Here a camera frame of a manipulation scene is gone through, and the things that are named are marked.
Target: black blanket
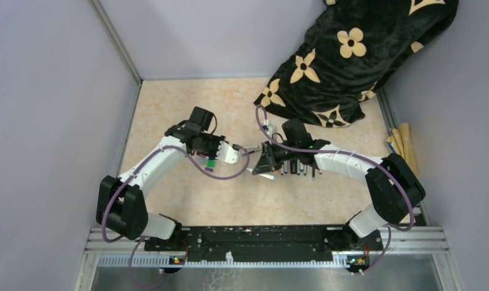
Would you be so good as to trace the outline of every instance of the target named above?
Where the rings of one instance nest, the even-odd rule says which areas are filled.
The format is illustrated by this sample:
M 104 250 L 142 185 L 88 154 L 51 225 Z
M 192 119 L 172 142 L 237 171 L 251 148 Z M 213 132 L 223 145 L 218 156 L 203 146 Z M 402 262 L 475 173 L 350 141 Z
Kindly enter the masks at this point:
M 284 118 L 344 127 L 364 118 L 359 103 L 452 23 L 459 0 L 326 2 L 254 104 Z

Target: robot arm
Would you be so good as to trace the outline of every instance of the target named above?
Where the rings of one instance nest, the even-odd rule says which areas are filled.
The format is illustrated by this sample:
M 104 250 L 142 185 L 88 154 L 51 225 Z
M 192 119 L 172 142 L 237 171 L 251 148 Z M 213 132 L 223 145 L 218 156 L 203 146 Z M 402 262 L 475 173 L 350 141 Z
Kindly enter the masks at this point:
M 262 144 L 261 158 L 252 171 L 258 175 L 278 170 L 285 161 L 297 159 L 302 164 L 319 170 L 328 170 L 348 176 L 369 188 L 372 204 L 352 217 L 343 230 L 348 233 L 348 242 L 357 244 L 379 227 L 398 224 L 407 216 L 409 209 L 403 196 L 381 170 L 370 162 L 379 164 L 400 183 L 412 207 L 425 197 L 425 191 L 407 163 L 397 154 L 385 158 L 365 156 L 358 153 L 340 155 L 340 148 L 322 139 L 313 140 L 299 119 L 291 119 L 282 125 L 286 140 L 284 146 L 292 149 L 318 150 L 333 153 L 306 153 L 286 150 L 270 141 Z
M 119 198 L 123 200 L 115 200 L 110 207 L 107 227 L 128 239 L 139 236 L 169 239 L 180 224 L 169 217 L 148 213 L 144 202 L 158 180 L 186 154 L 214 156 L 229 164 L 240 160 L 239 149 L 230 146 L 224 136 L 205 132 L 213 116 L 195 107 L 189 120 L 168 129 L 159 144 L 137 165 L 118 178 L 105 177 L 100 184 L 96 221 L 102 224 L 111 197 L 122 187 Z

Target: lavender wall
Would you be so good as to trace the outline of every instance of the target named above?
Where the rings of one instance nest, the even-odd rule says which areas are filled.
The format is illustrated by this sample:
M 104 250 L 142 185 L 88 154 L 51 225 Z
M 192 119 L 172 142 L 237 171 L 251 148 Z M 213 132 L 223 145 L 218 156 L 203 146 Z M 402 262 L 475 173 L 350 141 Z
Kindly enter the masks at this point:
M 420 179 L 468 290 L 489 290 L 489 0 L 461 0 L 452 26 L 395 75 Z
M 88 1 L 0 0 L 0 290 L 70 290 L 137 85 Z
M 144 79 L 267 76 L 303 41 L 322 0 L 102 0 Z

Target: metal frame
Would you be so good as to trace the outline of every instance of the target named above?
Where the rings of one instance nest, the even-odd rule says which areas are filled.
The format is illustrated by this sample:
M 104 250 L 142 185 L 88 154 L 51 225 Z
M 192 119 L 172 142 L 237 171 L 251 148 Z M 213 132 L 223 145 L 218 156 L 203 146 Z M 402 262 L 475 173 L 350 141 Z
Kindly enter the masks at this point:
M 385 88 L 378 92 L 377 99 L 379 100 L 380 110 L 382 111 L 382 116 L 384 117 L 384 122 L 387 129 L 390 130 L 397 127 L 399 122 Z M 420 203 L 419 208 L 425 222 L 427 225 L 430 225 L 430 219 L 427 215 L 428 212 L 427 207 L 425 206 L 425 201 Z M 462 283 L 451 253 L 433 254 L 433 258 L 436 276 L 441 281 L 443 291 L 464 290 L 464 284 Z
M 388 230 L 380 229 L 380 234 L 386 243 Z M 117 233 L 107 232 L 109 237 L 117 236 Z M 75 291 L 91 290 L 97 267 L 128 267 L 130 254 L 135 247 L 135 241 L 121 239 L 115 243 L 108 244 L 101 237 L 99 227 L 92 228 L 87 240 L 81 270 L 75 285 Z M 243 263 L 233 262 L 231 258 L 221 262 L 189 262 L 178 266 L 169 264 L 171 256 L 184 255 L 183 252 L 146 252 L 141 245 L 136 251 L 132 261 L 132 267 L 159 267 L 159 268 L 343 268 L 346 264 L 346 256 L 361 255 L 362 251 L 333 252 L 333 261 L 327 262 L 302 262 L 302 263 Z M 441 227 L 414 227 L 410 232 L 393 230 L 391 245 L 386 256 L 391 255 L 433 255 L 436 265 L 439 263 L 438 275 L 442 282 L 443 291 L 461 290 L 457 287 L 450 265 L 450 249 L 445 234 Z
M 107 13 L 103 8 L 103 5 L 100 3 L 99 0 L 87 0 L 87 1 L 89 2 L 89 4 L 91 4 L 93 11 L 96 13 L 96 16 L 100 20 L 101 25 L 103 26 L 105 32 L 107 33 L 107 36 L 109 37 L 110 41 L 114 45 L 114 48 L 120 55 L 120 58 L 125 64 L 125 66 L 127 67 L 128 71 L 132 74 L 137 84 L 141 85 L 143 83 L 143 79 L 141 78 L 139 72 L 137 71 L 137 68 L 133 64 L 132 58 L 130 57 L 125 46 L 123 45 L 123 42 L 121 41 L 118 32 L 114 28 L 114 25 L 112 25 L 112 21 L 110 21 L 109 17 L 107 16 Z

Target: beige marble floor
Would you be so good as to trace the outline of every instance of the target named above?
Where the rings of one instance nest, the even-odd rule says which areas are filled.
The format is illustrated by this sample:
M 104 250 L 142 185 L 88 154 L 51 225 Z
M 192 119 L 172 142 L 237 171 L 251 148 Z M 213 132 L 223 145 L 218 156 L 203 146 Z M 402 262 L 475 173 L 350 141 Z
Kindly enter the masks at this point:
M 216 114 L 216 134 L 241 145 L 265 140 L 255 123 L 252 101 L 267 78 L 198 79 L 144 82 L 123 161 L 123 170 L 149 153 L 171 125 L 187 119 L 193 106 Z M 362 104 L 366 118 L 344 129 L 308 125 L 313 138 L 374 156 L 386 156 L 386 128 L 377 99 Z M 284 119 L 272 116 L 278 125 Z M 258 155 L 252 159 L 255 164 Z M 243 165 L 217 162 L 215 173 L 235 173 Z M 368 189 L 347 177 L 325 172 L 315 181 L 288 175 L 271 181 L 249 172 L 216 181 L 197 172 L 185 159 L 168 172 L 147 197 L 149 212 L 171 216 L 184 225 L 332 224 L 344 223 L 367 206 Z

